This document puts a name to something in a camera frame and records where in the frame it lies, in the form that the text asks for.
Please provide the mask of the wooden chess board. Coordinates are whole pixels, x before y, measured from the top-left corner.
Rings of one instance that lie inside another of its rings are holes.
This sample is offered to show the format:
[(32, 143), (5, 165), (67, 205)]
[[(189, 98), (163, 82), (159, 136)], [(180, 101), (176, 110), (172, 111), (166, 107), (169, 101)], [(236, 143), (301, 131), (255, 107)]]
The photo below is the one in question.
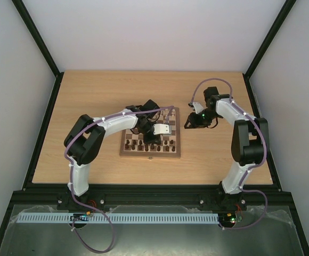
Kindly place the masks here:
[[(147, 158), (180, 158), (181, 157), (181, 138), (180, 138), (180, 113), (179, 109), (175, 107), (176, 110), (176, 121), (171, 121), (168, 124), (172, 128), (171, 135), (161, 135), (161, 144), (154, 145), (154, 149), (151, 150), (149, 144), (149, 151), (145, 151), (144, 147), (147, 144), (143, 142), (143, 134), (141, 134), (136, 128), (133, 130), (123, 130), (121, 136), (119, 155), (122, 157), (147, 157)], [(160, 114), (155, 114), (153, 121), (157, 124), (163, 124), (163, 121), (159, 121)], [(130, 149), (125, 149), (126, 140), (130, 141)], [(133, 145), (133, 140), (137, 140), (137, 145)], [(138, 151), (137, 146), (139, 141), (143, 142), (143, 151)], [(165, 151), (165, 147), (169, 146), (169, 151)]]

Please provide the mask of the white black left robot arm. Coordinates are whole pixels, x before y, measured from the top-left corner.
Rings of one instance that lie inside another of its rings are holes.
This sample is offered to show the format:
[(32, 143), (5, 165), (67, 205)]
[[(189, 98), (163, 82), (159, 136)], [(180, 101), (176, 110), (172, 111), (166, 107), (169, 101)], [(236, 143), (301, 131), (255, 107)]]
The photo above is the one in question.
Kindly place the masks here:
[(103, 139), (123, 130), (137, 129), (143, 135), (144, 144), (160, 144), (160, 135), (155, 134), (155, 115), (163, 111), (154, 101), (144, 105), (130, 105), (120, 112), (91, 118), (81, 115), (64, 140), (64, 156), (70, 161), (69, 190), (76, 196), (88, 191), (90, 163), (100, 151)]

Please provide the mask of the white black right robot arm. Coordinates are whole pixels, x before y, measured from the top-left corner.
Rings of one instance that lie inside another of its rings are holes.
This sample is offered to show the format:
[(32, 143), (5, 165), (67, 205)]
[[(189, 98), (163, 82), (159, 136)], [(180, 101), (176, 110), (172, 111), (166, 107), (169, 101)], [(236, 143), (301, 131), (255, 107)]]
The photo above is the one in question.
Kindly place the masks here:
[(188, 116), (185, 129), (207, 128), (220, 118), (233, 126), (231, 155), (233, 164), (221, 182), (223, 192), (217, 194), (217, 205), (228, 209), (235, 202), (234, 194), (242, 192), (251, 172), (263, 165), (269, 151), (267, 120), (245, 112), (229, 94), (219, 94), (217, 87), (204, 90), (206, 106), (191, 100), (193, 112)]

